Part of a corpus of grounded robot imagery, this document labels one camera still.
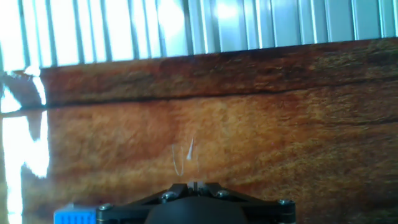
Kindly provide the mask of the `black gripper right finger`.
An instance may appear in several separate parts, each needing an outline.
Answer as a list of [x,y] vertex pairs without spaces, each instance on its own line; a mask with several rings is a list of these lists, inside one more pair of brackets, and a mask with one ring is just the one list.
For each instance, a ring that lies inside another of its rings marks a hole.
[[291,199],[265,201],[215,182],[195,182],[195,196],[234,205],[243,211],[249,223],[296,223],[296,205]]

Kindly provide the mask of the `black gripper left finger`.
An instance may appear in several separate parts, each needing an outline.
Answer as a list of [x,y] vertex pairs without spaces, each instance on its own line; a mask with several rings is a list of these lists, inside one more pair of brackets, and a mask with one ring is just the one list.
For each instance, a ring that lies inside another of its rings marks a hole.
[[156,206],[192,196],[193,193],[193,182],[188,184],[172,184],[172,186],[166,190],[125,205],[113,205],[111,203],[102,204],[96,209],[96,223],[115,224],[124,223],[126,221],[144,223],[149,212]]

